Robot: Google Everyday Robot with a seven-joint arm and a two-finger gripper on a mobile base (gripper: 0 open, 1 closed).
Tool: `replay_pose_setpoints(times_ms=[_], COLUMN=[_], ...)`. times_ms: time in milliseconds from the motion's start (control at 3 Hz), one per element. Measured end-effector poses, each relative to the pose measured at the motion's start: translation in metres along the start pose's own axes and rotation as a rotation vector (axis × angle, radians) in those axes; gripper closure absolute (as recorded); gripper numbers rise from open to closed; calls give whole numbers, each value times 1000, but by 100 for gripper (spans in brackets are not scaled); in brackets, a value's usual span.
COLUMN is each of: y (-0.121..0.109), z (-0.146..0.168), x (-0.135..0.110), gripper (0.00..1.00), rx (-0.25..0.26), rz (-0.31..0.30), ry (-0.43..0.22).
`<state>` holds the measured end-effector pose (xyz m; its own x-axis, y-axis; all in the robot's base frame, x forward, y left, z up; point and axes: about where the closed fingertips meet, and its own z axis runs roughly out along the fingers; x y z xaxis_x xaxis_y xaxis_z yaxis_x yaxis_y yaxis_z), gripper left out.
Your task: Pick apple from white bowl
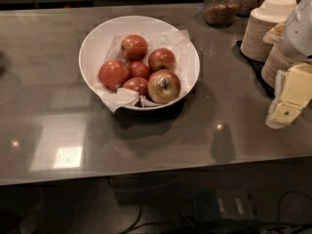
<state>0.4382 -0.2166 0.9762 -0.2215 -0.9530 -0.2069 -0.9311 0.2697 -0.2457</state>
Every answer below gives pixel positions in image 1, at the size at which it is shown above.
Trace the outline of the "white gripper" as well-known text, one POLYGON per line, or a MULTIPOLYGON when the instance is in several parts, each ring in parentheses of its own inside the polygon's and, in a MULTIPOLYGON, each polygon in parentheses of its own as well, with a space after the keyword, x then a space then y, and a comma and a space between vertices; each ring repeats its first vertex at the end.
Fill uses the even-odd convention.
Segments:
MULTIPOLYGON (((282 42, 282 53, 296 61, 312 61, 312 0, 301 0, 286 23, 277 23, 263 36, 267 44, 282 42)), ((272 129, 289 126, 312 100, 312 65, 301 63, 279 70, 266 125, 272 129)))

